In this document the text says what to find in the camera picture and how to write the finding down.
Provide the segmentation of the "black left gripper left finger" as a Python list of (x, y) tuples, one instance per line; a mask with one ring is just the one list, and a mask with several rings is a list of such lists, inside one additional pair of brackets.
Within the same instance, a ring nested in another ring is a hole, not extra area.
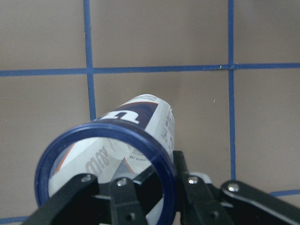
[(119, 177), (99, 184), (92, 174), (79, 174), (36, 210), (25, 225), (146, 225), (146, 215), (162, 198), (153, 169), (133, 179)]

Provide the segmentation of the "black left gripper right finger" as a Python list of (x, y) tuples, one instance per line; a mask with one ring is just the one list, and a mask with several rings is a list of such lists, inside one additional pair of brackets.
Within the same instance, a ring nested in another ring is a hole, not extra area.
[(215, 187), (209, 176), (189, 172), (182, 151), (173, 152), (182, 225), (298, 225), (300, 209), (238, 180)]

